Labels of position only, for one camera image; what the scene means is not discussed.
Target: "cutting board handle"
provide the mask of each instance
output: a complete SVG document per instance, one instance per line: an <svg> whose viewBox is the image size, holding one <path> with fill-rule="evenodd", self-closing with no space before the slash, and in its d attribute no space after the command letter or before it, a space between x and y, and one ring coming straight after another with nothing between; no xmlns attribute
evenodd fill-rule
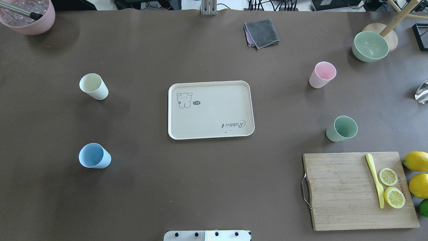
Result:
<svg viewBox="0 0 428 241"><path fill-rule="evenodd" d="M308 177L308 175L305 172L305 175L303 175L303 179L302 179L302 196L303 196L303 200L305 200L305 202L308 205L309 209L312 210L312 205L308 201L310 199L308 198L308 200L306 200L306 197L305 197L305 188L304 188L304 185L303 185L303 181L306 180L307 177Z"/></svg>

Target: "cup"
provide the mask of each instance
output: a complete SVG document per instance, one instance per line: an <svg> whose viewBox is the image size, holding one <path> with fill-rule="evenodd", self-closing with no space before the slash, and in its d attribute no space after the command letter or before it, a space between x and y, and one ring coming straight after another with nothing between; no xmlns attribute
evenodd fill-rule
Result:
<svg viewBox="0 0 428 241"><path fill-rule="evenodd" d="M314 71L312 71L311 77L309 78L309 84L314 88L321 88L325 86L330 80L336 77L336 68L329 62L319 62L315 65Z"/></svg>
<svg viewBox="0 0 428 241"><path fill-rule="evenodd" d="M18 0L3 0L3 1L6 3L9 3L9 4L12 4L12 5L14 5L16 2L18 2ZM46 31L48 31L52 27L52 25L54 24L55 9L54 9L54 6L52 5L51 0L43 0L43 2L49 3L48 9L46 10L45 13L43 13L43 17L41 17L39 20L37 20L31 24L28 24L25 26L20 26L20 27L14 27L14 26L7 24L3 19L3 16L7 11L5 9L0 9L0 22L3 25L6 25L7 27L9 27L10 29L12 29L16 32L19 32L19 33L26 34L26 35L37 35L37 34L44 33Z"/></svg>
<svg viewBox="0 0 428 241"><path fill-rule="evenodd" d="M379 34L363 31L357 34L352 43L352 52L363 62L375 62L383 59L389 52L386 40Z"/></svg>
<svg viewBox="0 0 428 241"><path fill-rule="evenodd" d="M83 76L79 83L80 89L96 100L103 100L108 96L108 89L101 76L90 73Z"/></svg>
<svg viewBox="0 0 428 241"><path fill-rule="evenodd" d="M326 131L326 136L332 142L339 142L353 138L358 131L356 122L349 116L337 117Z"/></svg>
<svg viewBox="0 0 428 241"><path fill-rule="evenodd" d="M428 79L416 91L415 100L421 104L425 104L428 101Z"/></svg>
<svg viewBox="0 0 428 241"><path fill-rule="evenodd" d="M111 162L111 155L98 143L85 145L79 153L79 161L84 167L105 168Z"/></svg>

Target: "yellow knife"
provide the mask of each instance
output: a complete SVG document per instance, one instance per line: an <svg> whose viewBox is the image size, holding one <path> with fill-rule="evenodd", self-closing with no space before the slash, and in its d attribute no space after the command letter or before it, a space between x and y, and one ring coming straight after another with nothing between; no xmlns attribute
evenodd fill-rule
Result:
<svg viewBox="0 0 428 241"><path fill-rule="evenodd" d="M385 200L383 199L383 186L377 179L376 174L376 168L375 168L375 162L373 161L373 156L371 154L366 155L367 163L369 164L370 172L372 173L374 185L376 186L377 191L377 197L379 198L379 206L383 208L383 205L385 204Z"/></svg>

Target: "lemon slice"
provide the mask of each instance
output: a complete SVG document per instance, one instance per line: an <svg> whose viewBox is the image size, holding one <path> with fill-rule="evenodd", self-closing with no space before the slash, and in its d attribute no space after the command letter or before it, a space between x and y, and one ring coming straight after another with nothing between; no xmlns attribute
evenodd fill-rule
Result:
<svg viewBox="0 0 428 241"><path fill-rule="evenodd" d="M387 186L394 186L397 181L397 174L389 168L384 168L379 172L380 181Z"/></svg>
<svg viewBox="0 0 428 241"><path fill-rule="evenodd" d="M387 187L383 197L386 203L393 208L402 208L406 202L403 193L396 187Z"/></svg>

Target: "green cup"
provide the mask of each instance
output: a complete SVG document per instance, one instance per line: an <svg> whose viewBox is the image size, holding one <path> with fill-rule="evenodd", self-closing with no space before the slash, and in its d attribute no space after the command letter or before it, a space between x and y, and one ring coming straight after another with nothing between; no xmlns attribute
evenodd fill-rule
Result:
<svg viewBox="0 0 428 241"><path fill-rule="evenodd" d="M339 142L353 138L358 131L356 122L349 116L337 117L326 131L327 138L332 142Z"/></svg>
<svg viewBox="0 0 428 241"><path fill-rule="evenodd" d="M389 51L386 40L375 32L363 31L357 34L352 44L352 52L357 59L375 62L384 58Z"/></svg>

